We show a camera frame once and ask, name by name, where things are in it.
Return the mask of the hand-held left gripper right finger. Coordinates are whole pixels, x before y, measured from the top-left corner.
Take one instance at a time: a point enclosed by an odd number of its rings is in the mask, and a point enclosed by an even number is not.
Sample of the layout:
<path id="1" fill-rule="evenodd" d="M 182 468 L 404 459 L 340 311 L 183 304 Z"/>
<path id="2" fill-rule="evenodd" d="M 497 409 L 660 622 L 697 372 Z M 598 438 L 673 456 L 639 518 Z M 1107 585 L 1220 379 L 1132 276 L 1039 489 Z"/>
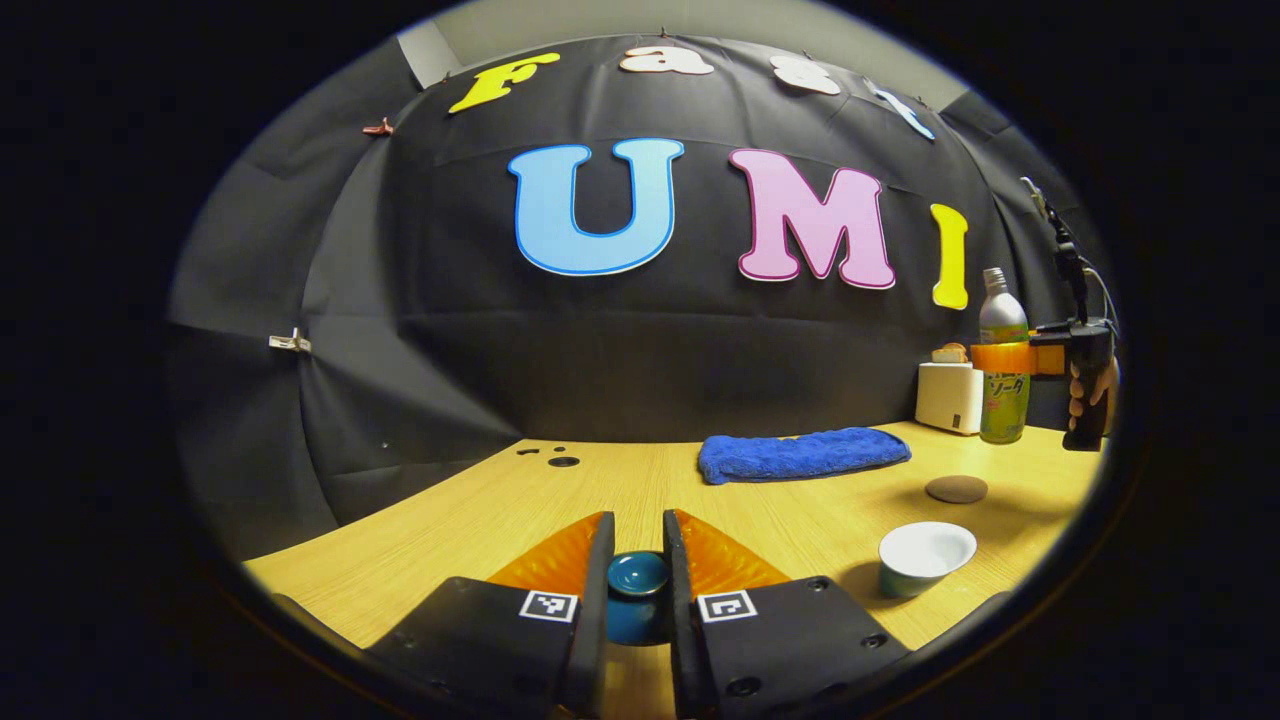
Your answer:
<path id="1" fill-rule="evenodd" d="M 808 719 L 910 653 L 829 577 L 792 579 L 684 510 L 663 534 L 681 719 Z"/>

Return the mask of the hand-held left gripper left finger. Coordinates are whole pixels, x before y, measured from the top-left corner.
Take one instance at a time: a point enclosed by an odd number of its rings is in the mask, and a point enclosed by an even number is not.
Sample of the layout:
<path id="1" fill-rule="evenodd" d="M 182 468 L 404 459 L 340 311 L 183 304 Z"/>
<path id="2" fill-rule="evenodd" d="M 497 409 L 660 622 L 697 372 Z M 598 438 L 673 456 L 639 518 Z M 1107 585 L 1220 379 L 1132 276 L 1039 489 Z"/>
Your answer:
<path id="1" fill-rule="evenodd" d="M 369 653 L 475 719 L 596 719 L 614 515 L 548 536 L 485 580 L 452 577 Z"/>

